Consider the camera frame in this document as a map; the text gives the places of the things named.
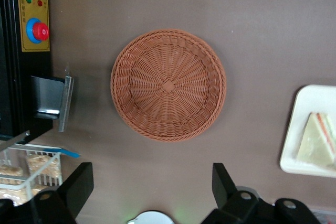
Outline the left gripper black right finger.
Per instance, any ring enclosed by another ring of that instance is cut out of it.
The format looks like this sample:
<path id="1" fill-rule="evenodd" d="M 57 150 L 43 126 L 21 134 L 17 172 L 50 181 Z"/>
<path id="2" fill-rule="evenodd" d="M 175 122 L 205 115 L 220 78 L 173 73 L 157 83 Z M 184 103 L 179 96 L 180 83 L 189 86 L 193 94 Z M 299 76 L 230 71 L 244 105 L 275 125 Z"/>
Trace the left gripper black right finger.
<path id="1" fill-rule="evenodd" d="M 239 190 L 222 163 L 212 168 L 212 192 L 217 208 L 202 223 L 319 223 L 302 202 L 279 198 L 272 205 L 247 190 Z"/>

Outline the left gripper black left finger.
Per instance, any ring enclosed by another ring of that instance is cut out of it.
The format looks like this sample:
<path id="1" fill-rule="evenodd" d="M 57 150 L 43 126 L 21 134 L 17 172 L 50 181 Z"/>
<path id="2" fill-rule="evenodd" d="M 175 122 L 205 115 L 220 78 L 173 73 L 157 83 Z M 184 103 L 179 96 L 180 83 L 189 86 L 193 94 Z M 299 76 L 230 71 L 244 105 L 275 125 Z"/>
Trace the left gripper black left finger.
<path id="1" fill-rule="evenodd" d="M 93 189 L 93 164 L 83 162 L 58 188 L 44 189 L 21 206 L 2 199 L 1 223 L 76 223 Z"/>

